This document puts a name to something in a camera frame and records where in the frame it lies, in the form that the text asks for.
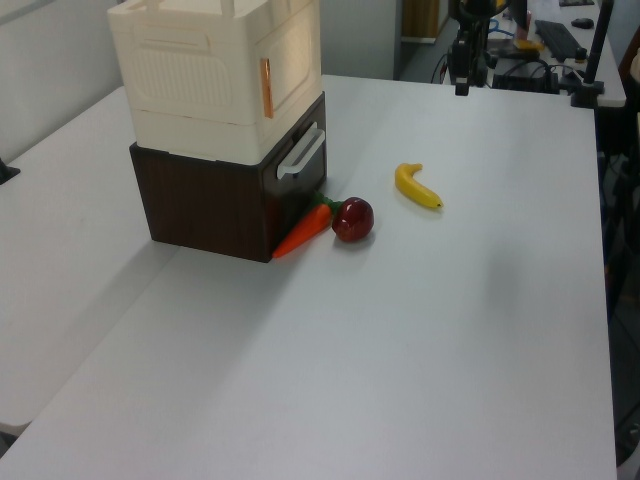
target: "drawer handle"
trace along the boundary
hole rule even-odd
[[[307,130],[300,141],[291,149],[282,163],[278,165],[278,171],[276,173],[278,180],[282,179],[285,175],[300,173],[318,149],[322,147],[325,138],[324,130],[320,130],[317,123],[311,125],[309,130]]]
[[[273,118],[273,96],[271,94],[271,65],[268,58],[260,59],[260,77],[262,78],[262,103],[264,116]]]

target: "white storage container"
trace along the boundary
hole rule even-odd
[[[319,19],[319,0],[111,8],[138,145],[260,163],[322,93]]]

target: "floor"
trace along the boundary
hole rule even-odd
[[[609,26],[609,40],[619,63],[633,37],[640,19],[640,0],[615,3]],[[458,23],[449,19],[434,45],[403,43],[400,80],[438,83],[438,65],[453,42]],[[605,190],[611,194],[615,169],[608,170]],[[640,440],[640,259],[636,258],[631,274],[609,324],[611,381],[614,419],[616,421],[616,455],[622,463]]]

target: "yellow banana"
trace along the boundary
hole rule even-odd
[[[401,163],[398,165],[396,168],[396,188],[418,205],[428,208],[442,207],[440,197],[413,178],[413,174],[420,170],[422,170],[421,163]]]

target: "red apple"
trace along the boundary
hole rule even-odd
[[[333,218],[331,228],[343,242],[362,240],[373,228],[373,208],[361,198],[347,198]]]

